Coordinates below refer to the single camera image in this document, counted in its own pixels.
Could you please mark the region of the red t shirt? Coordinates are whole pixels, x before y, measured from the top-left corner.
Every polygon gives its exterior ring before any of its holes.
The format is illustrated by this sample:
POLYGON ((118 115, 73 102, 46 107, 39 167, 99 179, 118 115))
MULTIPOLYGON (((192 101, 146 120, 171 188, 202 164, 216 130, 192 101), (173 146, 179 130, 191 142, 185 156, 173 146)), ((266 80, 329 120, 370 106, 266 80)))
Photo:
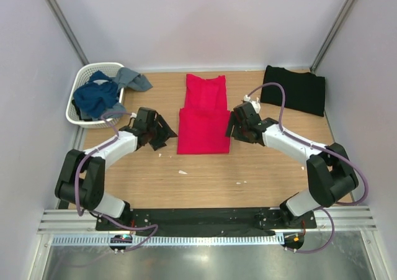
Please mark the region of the red t shirt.
POLYGON ((204 79, 186 75, 186 93, 179 111, 177 154, 206 155, 230 152, 226 129, 230 118, 226 77, 204 79))

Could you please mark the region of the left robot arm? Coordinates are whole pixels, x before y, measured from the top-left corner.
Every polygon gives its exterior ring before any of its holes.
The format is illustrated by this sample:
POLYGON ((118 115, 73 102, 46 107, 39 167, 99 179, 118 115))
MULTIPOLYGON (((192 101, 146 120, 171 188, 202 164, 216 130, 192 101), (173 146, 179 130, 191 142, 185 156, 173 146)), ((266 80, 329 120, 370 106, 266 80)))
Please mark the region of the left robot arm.
POLYGON ((154 109, 141 107, 130 114, 128 125, 100 145, 87 150, 67 152, 55 187, 55 196, 83 210, 110 218, 118 230, 127 229, 131 222, 128 202, 105 191, 105 172, 124 156, 149 144, 156 151, 166 146, 177 134, 154 109))

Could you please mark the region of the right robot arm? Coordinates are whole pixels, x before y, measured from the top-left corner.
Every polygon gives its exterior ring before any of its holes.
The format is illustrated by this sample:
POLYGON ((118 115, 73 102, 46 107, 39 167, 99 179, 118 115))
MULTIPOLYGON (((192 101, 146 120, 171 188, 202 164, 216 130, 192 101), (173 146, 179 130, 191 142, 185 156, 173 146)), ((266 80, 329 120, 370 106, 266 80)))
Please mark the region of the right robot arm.
POLYGON ((233 109, 226 136, 278 150, 306 169, 308 189, 280 204, 279 218, 288 228, 295 227, 312 210, 336 204, 359 185, 342 145, 310 142, 272 118, 261 119, 250 102, 233 109))

